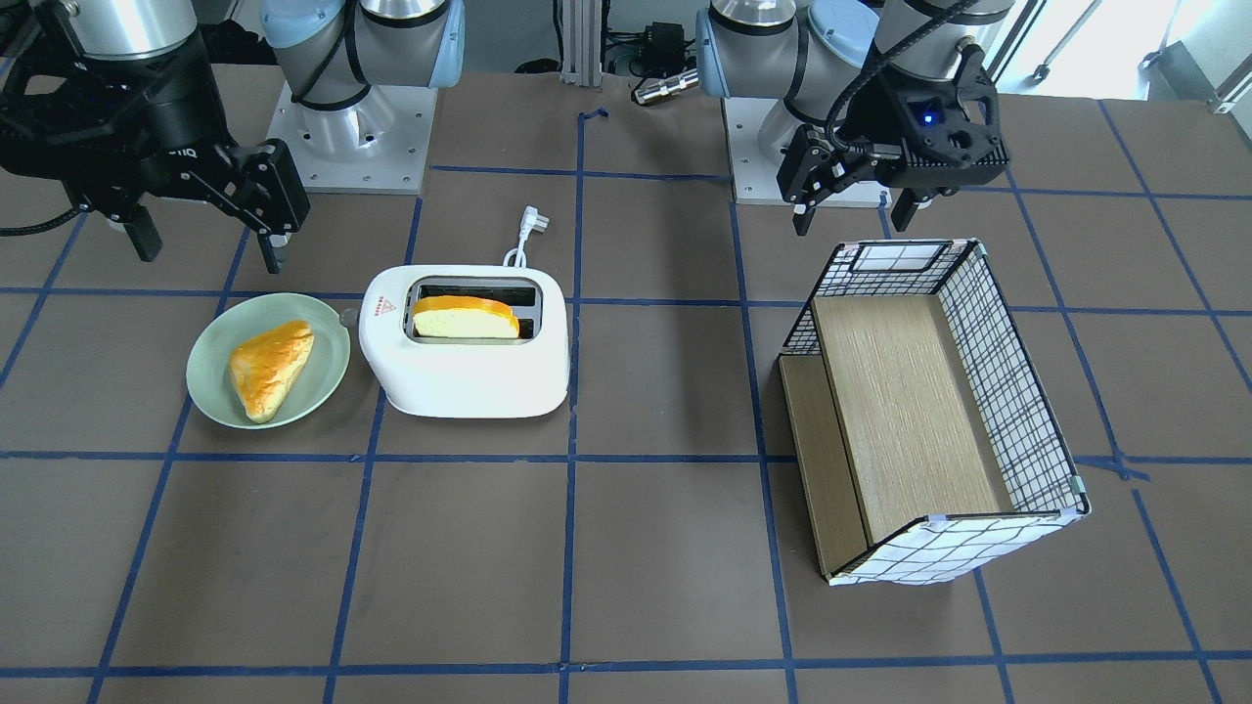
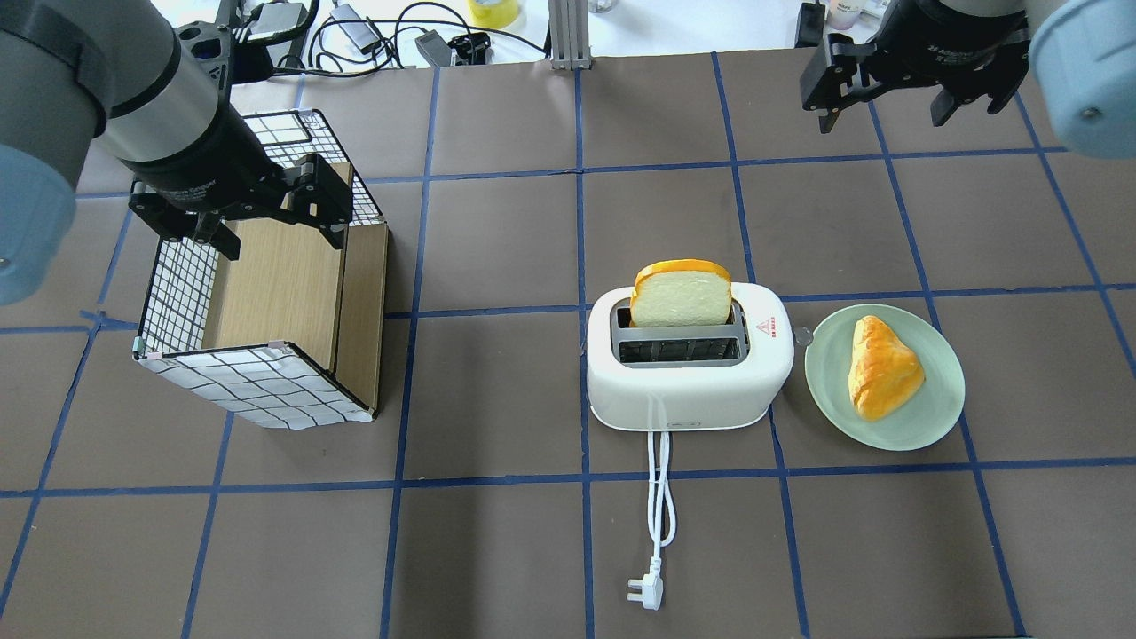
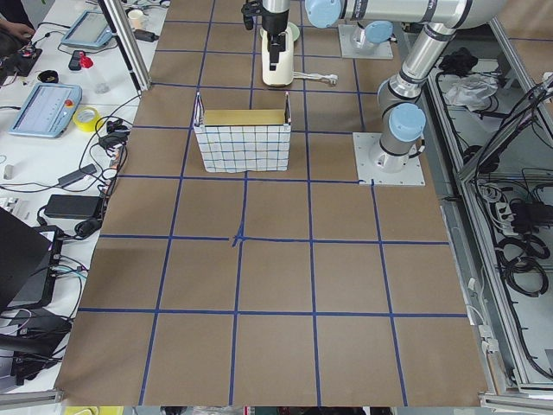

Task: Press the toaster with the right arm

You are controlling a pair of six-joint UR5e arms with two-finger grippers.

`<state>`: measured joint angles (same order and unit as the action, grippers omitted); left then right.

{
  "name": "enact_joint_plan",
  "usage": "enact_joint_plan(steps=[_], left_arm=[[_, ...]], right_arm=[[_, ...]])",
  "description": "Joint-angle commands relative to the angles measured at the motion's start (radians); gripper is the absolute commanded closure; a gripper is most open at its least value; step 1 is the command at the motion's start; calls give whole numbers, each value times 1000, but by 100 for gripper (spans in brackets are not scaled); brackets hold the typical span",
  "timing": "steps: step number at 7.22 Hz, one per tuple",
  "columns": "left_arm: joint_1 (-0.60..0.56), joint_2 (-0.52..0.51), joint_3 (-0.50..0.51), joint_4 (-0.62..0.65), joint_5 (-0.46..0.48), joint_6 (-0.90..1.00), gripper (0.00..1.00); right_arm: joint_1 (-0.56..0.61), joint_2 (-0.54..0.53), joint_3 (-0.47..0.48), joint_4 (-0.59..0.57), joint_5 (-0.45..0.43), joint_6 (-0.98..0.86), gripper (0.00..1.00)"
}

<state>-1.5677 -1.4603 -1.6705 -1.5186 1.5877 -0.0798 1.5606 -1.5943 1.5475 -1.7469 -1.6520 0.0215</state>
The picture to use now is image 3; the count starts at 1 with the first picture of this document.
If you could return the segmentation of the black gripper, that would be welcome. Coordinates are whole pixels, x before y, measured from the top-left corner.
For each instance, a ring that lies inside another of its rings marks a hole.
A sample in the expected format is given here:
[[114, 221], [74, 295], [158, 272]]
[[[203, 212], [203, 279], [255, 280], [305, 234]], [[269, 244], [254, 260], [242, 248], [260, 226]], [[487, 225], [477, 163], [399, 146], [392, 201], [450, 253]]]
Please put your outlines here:
[[[272, 13], [264, 11], [262, 13], [262, 26], [267, 32], [267, 38], [270, 44], [279, 44], [282, 48], [285, 47], [285, 36], [282, 33], [288, 25], [289, 12]], [[269, 47], [269, 69], [276, 70], [276, 64], [279, 62], [280, 46], [273, 45]]]

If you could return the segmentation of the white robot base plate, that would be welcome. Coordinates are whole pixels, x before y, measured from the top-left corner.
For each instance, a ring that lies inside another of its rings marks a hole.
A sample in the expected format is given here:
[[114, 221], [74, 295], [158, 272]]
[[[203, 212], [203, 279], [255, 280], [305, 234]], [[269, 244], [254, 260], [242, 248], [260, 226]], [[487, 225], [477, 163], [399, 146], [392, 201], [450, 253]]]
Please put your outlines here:
[[380, 133], [353, 133], [355, 163], [360, 185], [409, 186], [425, 185], [423, 169], [417, 148], [411, 145], [410, 152], [403, 156], [392, 156], [381, 149]]

